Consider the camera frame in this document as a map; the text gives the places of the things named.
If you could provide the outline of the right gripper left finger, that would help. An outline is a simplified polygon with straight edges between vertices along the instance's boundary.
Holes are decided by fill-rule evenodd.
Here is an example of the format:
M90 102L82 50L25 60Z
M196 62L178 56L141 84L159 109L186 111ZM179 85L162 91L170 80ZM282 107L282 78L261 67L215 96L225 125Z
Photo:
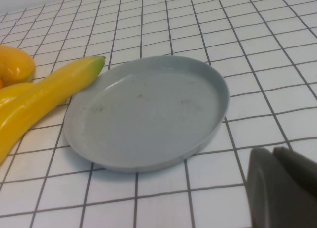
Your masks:
M273 151L251 150L246 192L254 228L317 226L317 187L301 187Z

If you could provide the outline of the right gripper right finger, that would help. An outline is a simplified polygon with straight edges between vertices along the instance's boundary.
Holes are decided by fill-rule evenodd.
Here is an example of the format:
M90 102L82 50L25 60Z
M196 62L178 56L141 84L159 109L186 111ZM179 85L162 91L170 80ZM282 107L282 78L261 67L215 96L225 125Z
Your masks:
M301 187L317 186L317 164L314 161L285 147L274 148L273 154Z

